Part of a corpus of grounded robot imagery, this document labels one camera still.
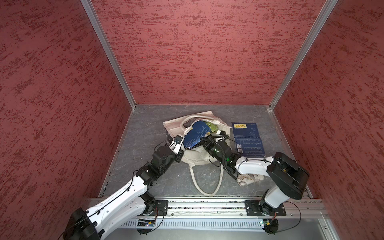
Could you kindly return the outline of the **right aluminium corner post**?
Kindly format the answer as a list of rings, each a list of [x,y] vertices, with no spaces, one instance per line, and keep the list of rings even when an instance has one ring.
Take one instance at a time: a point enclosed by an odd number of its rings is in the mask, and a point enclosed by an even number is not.
[[[283,93],[285,92],[286,88],[290,84],[291,80],[293,79],[295,73],[299,69],[301,63],[303,62],[304,58],[306,57],[307,53],[309,52],[311,46],[315,42],[317,36],[319,35],[320,31],[322,30],[324,24],[326,23],[327,19],[331,15],[334,7],[338,3],[338,0],[326,0],[323,7],[321,8],[316,20],[314,21],[308,35],[306,36],[299,52],[297,53],[291,67],[289,68],[286,76],[284,77],[280,87],[278,88],[278,91],[276,92],[275,96],[273,97],[272,101],[269,104],[269,112],[273,112],[276,108],[279,100],[283,96]]]

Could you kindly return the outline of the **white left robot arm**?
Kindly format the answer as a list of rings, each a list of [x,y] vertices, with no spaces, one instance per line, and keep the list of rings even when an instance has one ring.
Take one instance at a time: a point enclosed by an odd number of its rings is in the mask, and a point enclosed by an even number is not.
[[[182,144],[160,146],[150,162],[134,171],[132,179],[104,201],[74,211],[61,240],[104,240],[125,221],[143,213],[150,214],[155,199],[148,194],[173,162],[180,162],[184,152]]]

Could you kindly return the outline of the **crumpled white cloth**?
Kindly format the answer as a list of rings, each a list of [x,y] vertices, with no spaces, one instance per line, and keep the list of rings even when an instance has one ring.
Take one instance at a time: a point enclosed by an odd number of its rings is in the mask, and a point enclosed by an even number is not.
[[[264,180],[263,175],[255,175],[255,174],[246,174],[246,175],[239,175],[237,177],[237,183],[239,186],[248,186],[250,184],[258,183],[260,181]]]

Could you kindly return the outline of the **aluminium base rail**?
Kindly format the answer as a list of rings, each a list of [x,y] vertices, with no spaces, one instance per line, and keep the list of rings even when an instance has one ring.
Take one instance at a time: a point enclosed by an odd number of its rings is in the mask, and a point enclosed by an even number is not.
[[[305,219],[314,219],[321,225],[327,240],[339,239],[322,200],[288,200],[271,216],[260,213],[258,203],[256,199],[161,197],[155,199],[150,214],[143,213],[128,219],[118,228],[137,229],[141,234],[158,228],[265,232],[263,220],[277,219],[278,234],[297,229]],[[138,219],[156,220],[157,223],[154,228],[138,228]]]

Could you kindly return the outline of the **navy blue book top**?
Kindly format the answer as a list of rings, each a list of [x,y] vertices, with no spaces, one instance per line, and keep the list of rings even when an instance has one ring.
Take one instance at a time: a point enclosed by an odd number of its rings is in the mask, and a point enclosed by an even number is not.
[[[259,137],[258,126],[256,123],[232,123],[235,137]]]

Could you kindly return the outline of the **Animal Farm book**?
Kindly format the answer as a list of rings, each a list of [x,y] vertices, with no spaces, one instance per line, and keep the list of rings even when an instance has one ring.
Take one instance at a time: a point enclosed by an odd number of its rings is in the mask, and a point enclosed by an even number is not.
[[[210,129],[210,133],[214,133],[214,132],[216,132],[218,130],[217,125],[215,125],[215,124],[213,124],[211,122],[205,122],[205,123],[209,127],[209,129]]]

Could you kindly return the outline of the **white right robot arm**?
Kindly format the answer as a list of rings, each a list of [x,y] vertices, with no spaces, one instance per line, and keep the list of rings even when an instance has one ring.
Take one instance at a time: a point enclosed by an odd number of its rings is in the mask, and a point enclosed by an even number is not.
[[[203,137],[201,144],[233,179],[241,175],[260,175],[272,179],[274,187],[264,193],[257,206],[263,215],[271,216],[285,201],[303,197],[310,174],[286,154],[277,152],[267,158],[246,158],[233,153],[225,137]]]

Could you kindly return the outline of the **right circuit board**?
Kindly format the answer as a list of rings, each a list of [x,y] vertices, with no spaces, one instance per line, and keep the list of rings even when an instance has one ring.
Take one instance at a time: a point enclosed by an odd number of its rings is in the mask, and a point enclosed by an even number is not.
[[[279,221],[277,219],[263,220],[263,230],[267,234],[276,234],[279,230]]]

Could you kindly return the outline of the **circuit board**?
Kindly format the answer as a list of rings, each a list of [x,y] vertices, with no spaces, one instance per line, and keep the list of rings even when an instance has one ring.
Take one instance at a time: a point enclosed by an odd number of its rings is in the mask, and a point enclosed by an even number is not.
[[[156,226],[156,223],[157,223],[156,220],[138,219],[137,227],[138,228],[154,228]]]
[[[263,230],[267,234],[276,234],[279,230],[279,221],[277,219],[263,220]]]

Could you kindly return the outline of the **beige canvas tote bag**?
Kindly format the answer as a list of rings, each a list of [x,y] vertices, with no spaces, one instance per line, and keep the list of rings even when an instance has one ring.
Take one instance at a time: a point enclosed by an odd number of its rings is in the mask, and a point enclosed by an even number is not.
[[[228,136],[231,135],[231,127],[227,125],[222,119],[216,117],[212,111],[191,114],[173,120],[165,121],[163,122],[163,126],[171,137],[175,137],[177,135],[185,137],[186,133],[192,128],[192,125],[197,121],[211,122],[217,125],[218,130],[214,133],[210,133],[207,137],[211,135],[217,136],[221,133]],[[201,142],[194,146],[192,149],[185,149],[183,142],[181,150],[185,151],[181,161],[189,165],[191,177],[197,190],[204,196],[214,196],[221,187],[224,175],[224,168],[220,167],[219,183],[217,184],[216,189],[213,191],[213,193],[206,193],[200,188],[196,181],[194,167],[207,165],[209,163],[215,163],[218,162],[218,160],[210,156],[210,154],[203,148]]]

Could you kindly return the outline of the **aluminium corner post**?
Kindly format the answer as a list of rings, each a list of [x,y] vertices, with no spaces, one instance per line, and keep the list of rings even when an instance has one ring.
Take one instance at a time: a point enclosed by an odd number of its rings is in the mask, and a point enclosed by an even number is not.
[[[275,96],[273,97],[272,101],[269,104],[269,112],[273,112],[276,108],[279,100],[283,96],[283,93],[285,92],[286,88],[290,84],[291,80],[293,79],[295,73],[299,69],[301,63],[303,62],[304,58],[306,57],[307,53],[309,52],[311,46],[315,42],[317,36],[319,35],[320,31],[322,30],[324,24],[326,23],[327,19],[331,15],[334,7],[338,3],[338,0],[326,0],[323,7],[321,8],[316,20],[314,21],[308,35],[306,36],[299,52],[297,53],[291,67],[289,68],[286,76],[284,77],[280,87],[278,88],[278,91],[276,92]]]
[[[128,83],[126,81],[126,78],[123,74],[123,71],[118,63],[118,60],[114,54],[114,51],[109,43],[109,40],[107,38],[107,35],[105,33],[105,31],[103,30],[103,27],[102,27],[102,24],[97,16],[97,13],[96,13],[96,10],[92,4],[92,1],[90,0],[81,0],[81,3],[83,5],[83,8],[94,28],[94,31],[104,49],[104,52],[115,72],[115,75],[124,91],[124,94],[127,98],[127,100],[129,101],[130,103],[130,106],[133,110],[135,110],[136,108],[136,101],[134,99],[134,96],[128,86]]]

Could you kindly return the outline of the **navy blue book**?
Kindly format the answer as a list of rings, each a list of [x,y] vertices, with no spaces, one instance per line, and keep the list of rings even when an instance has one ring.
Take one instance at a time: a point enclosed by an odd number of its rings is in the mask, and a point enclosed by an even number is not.
[[[232,123],[235,137],[259,137],[258,126],[256,123]]]
[[[184,148],[192,149],[201,142],[201,138],[208,136],[210,133],[211,128],[209,127],[208,122],[195,122],[184,137]]]
[[[237,153],[248,158],[261,158],[265,156],[265,150],[260,137],[235,136]]]

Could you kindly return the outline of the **left aluminium corner post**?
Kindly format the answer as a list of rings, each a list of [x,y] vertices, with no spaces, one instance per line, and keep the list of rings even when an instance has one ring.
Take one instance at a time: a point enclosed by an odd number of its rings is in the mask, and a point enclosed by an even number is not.
[[[104,49],[104,52],[115,72],[115,75],[124,91],[124,94],[127,98],[127,100],[129,101],[130,103],[130,106],[133,110],[135,110],[136,108],[136,101],[134,99],[134,96],[128,86],[128,83],[126,81],[126,78],[123,74],[123,71],[118,63],[118,60],[114,54],[114,51],[109,43],[109,40],[107,38],[107,35],[105,33],[105,31],[103,30],[103,27],[102,27],[102,24],[97,16],[97,13],[96,13],[96,10],[92,4],[92,1],[90,0],[81,0],[81,3],[83,5],[83,8],[94,28],[94,31]]]

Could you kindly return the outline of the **left circuit board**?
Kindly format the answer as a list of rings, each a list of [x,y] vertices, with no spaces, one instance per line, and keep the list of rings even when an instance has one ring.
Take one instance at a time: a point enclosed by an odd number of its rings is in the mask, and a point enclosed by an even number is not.
[[[154,228],[156,226],[156,223],[157,223],[156,220],[138,219],[137,227],[138,228]]]

